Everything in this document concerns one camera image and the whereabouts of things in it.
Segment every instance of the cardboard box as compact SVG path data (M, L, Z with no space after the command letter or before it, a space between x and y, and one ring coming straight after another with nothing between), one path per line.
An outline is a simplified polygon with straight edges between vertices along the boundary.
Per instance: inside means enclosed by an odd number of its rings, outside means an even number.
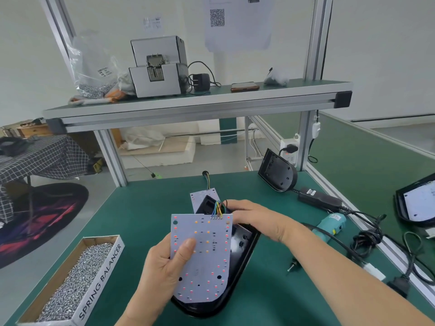
M86 294L80 301L79 306L73 314L73 317L68 320L54 320L46 322L37 322L42 309L53 296L56 290L63 284L68 276L69 271L79 260L81 253L89 246L111 243L113 247L97 273ZM113 268L118 262L119 256L124 249L124 242L119 235L111 235L104 237L85 237L83 238L66 260L61 264L59 269L53 274L42 291L38 294L35 300L30 304L27 310L17 321L20 326L83 326L90 313L94 309L95 303L101 295Z

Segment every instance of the floor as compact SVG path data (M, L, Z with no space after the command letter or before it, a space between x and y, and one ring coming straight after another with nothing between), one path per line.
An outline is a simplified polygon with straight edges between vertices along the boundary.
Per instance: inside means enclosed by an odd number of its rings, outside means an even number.
M372 130L435 154L435 123L373 128Z
M266 139L257 139L261 152L271 147ZM249 155L255 156L249 147ZM258 170L260 161L252 163ZM233 173L244 171L244 141L237 144L207 145L198 144L193 163L156 166L150 170L159 173L163 178L201 175L204 170L210 174ZM150 172L144 168L126 170L129 181L152 180ZM39 176L32 177L35 186L59 182ZM89 190L89 200L75 219L50 241L19 259L0 269L0 325L6 323L15 309L27 297L29 292L41 280L61 253L68 247L89 219L101 207L115 189L112 177L107 169L98 175L82 176L70 182L82 184Z

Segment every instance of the round rug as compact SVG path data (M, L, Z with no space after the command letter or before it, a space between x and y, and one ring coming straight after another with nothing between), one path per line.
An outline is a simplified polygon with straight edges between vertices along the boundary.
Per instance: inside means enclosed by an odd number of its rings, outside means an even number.
M66 227L83 208L89 192L76 183L55 183L33 188L33 219L29 195L14 200L14 220L0 229L0 268L34 251Z

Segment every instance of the electrical outlet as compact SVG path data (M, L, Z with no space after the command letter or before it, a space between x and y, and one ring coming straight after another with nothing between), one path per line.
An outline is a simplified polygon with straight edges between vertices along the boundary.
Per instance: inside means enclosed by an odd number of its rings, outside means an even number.
M293 138L282 139L280 149L285 148L289 144L296 145L297 148L299 148L300 142L301 142L301 137L299 136L299 134L295 134L295 136ZM282 158L284 158L285 160L287 160L292 165L296 165L298 152L299 152L299 150L296 152L293 152L293 153L288 153L288 152L282 151L280 156Z

